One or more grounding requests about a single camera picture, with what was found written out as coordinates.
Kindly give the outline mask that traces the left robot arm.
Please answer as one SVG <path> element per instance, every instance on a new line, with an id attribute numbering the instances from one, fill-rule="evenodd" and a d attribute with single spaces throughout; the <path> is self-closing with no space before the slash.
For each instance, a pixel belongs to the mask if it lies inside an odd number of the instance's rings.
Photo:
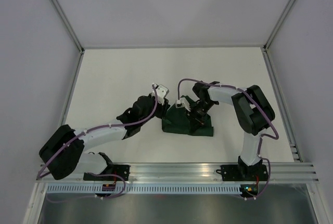
<path id="1" fill-rule="evenodd" d="M 82 129 L 61 125 L 39 151 L 44 166 L 37 178 L 52 175 L 55 180 L 61 180 L 79 173 L 84 177 L 97 175 L 101 180 L 109 180 L 113 176 L 111 159 L 103 152 L 94 154 L 88 150 L 131 138 L 152 118 L 163 118 L 169 108 L 167 94 L 167 89 L 157 87 L 148 96 L 140 96 L 130 108 L 107 124 Z"/>

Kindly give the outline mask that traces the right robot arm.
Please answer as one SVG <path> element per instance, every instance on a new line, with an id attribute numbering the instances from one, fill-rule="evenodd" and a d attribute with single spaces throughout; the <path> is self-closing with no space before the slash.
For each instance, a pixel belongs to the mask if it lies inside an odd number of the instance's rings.
<path id="1" fill-rule="evenodd" d="M 253 85 L 241 89 L 219 82 L 208 84 L 196 81 L 193 92 L 198 100 L 186 112 L 191 133 L 204 127 L 208 120 L 208 111 L 220 102 L 234 107 L 237 121 L 244 131 L 242 151 L 237 164 L 221 165 L 216 173 L 222 176 L 223 181 L 267 181 L 270 168 L 264 165 L 260 149 L 267 129 L 273 126 L 275 112 L 261 88 Z"/>

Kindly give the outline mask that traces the dark green cloth napkin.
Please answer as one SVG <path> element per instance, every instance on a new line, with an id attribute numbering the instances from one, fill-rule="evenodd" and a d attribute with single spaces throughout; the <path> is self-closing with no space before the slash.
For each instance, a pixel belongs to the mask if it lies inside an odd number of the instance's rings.
<path id="1" fill-rule="evenodd" d="M 189 96 L 185 97 L 189 104 L 194 103 Z M 182 134 L 190 136 L 212 137 L 214 135 L 214 127 L 191 128 L 189 120 L 186 117 L 187 110 L 185 108 L 176 108 L 172 105 L 162 119 L 162 130 L 165 133 Z"/>

